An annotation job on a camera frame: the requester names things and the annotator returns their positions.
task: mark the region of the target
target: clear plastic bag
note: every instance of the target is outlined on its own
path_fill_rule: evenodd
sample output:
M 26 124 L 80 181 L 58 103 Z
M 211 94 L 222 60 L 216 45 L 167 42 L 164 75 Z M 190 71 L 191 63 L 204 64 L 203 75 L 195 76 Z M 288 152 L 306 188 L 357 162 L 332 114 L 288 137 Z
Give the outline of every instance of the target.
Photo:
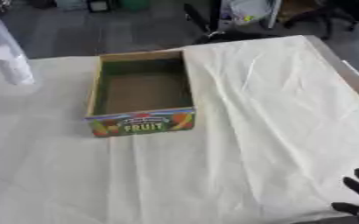
M 16 40 L 0 20 L 0 70 L 14 85 L 35 83 L 28 59 Z
M 236 25 L 247 25 L 271 14 L 271 4 L 267 0 L 234 0 L 230 3 Z

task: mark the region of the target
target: open cardboard tray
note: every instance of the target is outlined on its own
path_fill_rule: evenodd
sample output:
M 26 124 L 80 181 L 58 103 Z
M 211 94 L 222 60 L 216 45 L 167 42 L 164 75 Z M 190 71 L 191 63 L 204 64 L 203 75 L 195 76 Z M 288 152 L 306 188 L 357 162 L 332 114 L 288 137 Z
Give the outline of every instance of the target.
M 194 102 L 181 51 L 100 59 L 86 116 L 96 137 L 193 128 Z

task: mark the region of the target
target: box label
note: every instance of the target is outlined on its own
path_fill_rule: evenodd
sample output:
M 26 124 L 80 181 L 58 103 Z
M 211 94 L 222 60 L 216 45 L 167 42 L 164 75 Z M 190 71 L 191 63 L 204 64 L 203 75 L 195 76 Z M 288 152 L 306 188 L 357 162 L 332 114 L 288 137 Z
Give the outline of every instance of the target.
M 154 132 L 190 130 L 194 126 L 194 113 L 165 113 L 124 115 L 90 122 L 97 137 L 128 136 Z

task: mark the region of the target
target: white tablecloth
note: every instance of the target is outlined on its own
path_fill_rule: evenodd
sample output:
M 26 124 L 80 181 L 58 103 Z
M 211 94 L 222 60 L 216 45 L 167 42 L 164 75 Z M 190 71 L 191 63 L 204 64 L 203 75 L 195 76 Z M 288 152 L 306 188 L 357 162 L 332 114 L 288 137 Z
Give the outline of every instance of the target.
M 359 204 L 359 95 L 304 37 L 190 46 L 193 130 L 93 138 L 97 58 L 0 75 L 0 224 L 288 223 Z

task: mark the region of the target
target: chair wheel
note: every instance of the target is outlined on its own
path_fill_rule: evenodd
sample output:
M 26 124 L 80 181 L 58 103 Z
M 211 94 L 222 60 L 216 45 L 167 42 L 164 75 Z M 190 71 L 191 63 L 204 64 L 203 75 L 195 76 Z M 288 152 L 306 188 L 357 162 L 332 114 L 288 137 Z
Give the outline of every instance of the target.
M 351 26 L 347 27 L 348 32 L 353 32 L 354 30 L 355 30 L 355 25 L 351 25 Z
M 283 26 L 286 28 L 286 29 L 291 29 L 295 26 L 295 23 L 291 23 L 291 22 L 285 22 L 283 24 Z
M 324 36 L 324 37 L 321 37 L 322 40 L 330 40 L 331 37 L 330 36 Z

